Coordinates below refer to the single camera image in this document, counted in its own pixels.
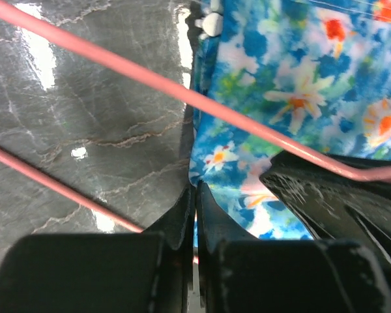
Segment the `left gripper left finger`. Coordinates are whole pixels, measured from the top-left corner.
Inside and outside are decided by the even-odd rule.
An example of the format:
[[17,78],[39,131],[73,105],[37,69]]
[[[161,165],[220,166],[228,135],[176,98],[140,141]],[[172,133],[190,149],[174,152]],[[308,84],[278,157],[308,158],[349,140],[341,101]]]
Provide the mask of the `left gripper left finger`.
[[172,250],[191,250],[194,240],[195,188],[188,185],[174,205],[143,233],[161,233]]

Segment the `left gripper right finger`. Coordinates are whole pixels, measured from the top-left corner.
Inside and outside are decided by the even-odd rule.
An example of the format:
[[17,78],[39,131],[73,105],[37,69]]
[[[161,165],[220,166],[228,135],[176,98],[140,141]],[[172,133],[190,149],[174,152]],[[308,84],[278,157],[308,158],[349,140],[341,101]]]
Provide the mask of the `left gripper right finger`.
[[212,254],[222,241],[258,241],[216,203],[208,184],[203,181],[195,189],[195,209],[198,254]]

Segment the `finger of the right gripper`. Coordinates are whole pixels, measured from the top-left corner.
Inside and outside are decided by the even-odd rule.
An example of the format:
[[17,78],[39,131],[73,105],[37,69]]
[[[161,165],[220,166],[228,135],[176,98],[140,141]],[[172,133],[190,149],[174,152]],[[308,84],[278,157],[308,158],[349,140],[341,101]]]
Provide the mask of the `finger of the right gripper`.
[[352,239],[372,249],[391,272],[391,161],[332,155],[357,170],[350,179],[286,151],[261,182],[315,239]]

